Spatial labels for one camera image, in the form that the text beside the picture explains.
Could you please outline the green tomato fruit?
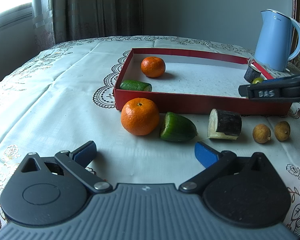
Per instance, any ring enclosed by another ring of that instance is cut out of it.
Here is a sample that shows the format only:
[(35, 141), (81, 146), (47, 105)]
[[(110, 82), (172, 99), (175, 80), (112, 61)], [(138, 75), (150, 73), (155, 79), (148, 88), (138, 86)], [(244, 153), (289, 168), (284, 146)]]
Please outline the green tomato fruit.
[(252, 84), (258, 84), (258, 83), (262, 83), (264, 81), (264, 79), (262, 77), (257, 77), (253, 80)]

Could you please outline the brown longan fruit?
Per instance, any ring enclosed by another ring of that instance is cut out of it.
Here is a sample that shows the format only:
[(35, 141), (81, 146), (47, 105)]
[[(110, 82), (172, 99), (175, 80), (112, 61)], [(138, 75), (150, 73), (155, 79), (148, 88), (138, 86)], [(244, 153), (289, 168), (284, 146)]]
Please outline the brown longan fruit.
[(271, 140), (271, 131), (265, 124), (258, 124), (253, 129), (253, 139), (259, 143), (264, 144)]
[(275, 137), (279, 141), (286, 141), (290, 136), (290, 125), (287, 121), (280, 121), (274, 129)]

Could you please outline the green cucumber piece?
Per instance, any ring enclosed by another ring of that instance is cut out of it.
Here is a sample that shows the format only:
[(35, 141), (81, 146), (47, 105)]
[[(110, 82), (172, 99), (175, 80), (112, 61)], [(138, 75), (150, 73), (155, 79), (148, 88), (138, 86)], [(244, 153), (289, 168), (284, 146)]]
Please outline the green cucumber piece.
[(120, 84), (120, 89), (151, 92), (152, 85), (150, 83), (141, 82), (141, 81), (137, 81), (137, 80), (124, 80)]
[(172, 142), (186, 142), (197, 136), (195, 124), (188, 118), (167, 112), (160, 129), (160, 139)]

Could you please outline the orange mandarin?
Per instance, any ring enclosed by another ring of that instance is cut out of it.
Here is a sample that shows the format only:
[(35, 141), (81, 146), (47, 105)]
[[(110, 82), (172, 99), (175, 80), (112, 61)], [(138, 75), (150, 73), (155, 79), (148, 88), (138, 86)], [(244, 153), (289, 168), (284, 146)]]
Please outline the orange mandarin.
[(158, 126), (159, 121), (157, 105), (146, 98), (129, 100), (121, 111), (121, 124), (133, 135), (148, 135)]
[(166, 65), (163, 59), (155, 56), (146, 57), (141, 62), (141, 71), (147, 77), (156, 78), (165, 73)]

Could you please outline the blue electric kettle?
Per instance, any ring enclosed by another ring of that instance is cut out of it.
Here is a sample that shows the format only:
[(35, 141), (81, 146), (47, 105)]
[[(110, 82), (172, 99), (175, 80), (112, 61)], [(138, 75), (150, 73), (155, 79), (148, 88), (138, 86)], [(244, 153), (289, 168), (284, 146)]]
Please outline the blue electric kettle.
[(276, 10), (261, 12), (262, 28), (254, 57), (264, 66), (284, 72), (300, 53), (300, 23)]

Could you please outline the white embroidered tablecloth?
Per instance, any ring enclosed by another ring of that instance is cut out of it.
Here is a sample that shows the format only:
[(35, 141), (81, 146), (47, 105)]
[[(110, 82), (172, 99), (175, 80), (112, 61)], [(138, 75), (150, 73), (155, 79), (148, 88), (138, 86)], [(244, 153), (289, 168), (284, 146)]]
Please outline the white embroidered tablecloth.
[[(234, 44), (174, 36), (90, 38), (42, 51), (0, 82), (0, 195), (29, 152), (52, 156), (96, 142), (88, 170), (117, 183), (181, 184), (202, 169), (194, 142), (123, 129), (113, 87), (132, 48), (175, 48), (251, 57)], [(0, 205), (0, 229), (7, 223)]]

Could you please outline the red shallow cardboard box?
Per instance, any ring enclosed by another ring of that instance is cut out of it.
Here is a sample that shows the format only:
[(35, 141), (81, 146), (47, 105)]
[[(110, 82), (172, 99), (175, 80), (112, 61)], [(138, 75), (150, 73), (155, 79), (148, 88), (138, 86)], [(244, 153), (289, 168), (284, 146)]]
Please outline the red shallow cardboard box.
[[(166, 64), (165, 73), (149, 78), (141, 71), (141, 61), (156, 56)], [(115, 107), (121, 110), (134, 98), (155, 102), (161, 113), (209, 114), (211, 109), (241, 115), (286, 115), (291, 103), (265, 102), (241, 97), (238, 88), (249, 64), (246, 57), (206, 51), (168, 48), (133, 48), (119, 73), (115, 87)], [(151, 92), (120, 89), (124, 80), (150, 83)]]

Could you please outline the brown patterned curtain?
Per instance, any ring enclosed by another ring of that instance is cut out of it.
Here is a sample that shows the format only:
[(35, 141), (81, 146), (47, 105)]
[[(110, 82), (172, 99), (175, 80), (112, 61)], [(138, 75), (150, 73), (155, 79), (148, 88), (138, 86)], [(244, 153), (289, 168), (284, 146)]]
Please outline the brown patterned curtain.
[(142, 0), (33, 0), (32, 14), (39, 51), (65, 41), (143, 33)]

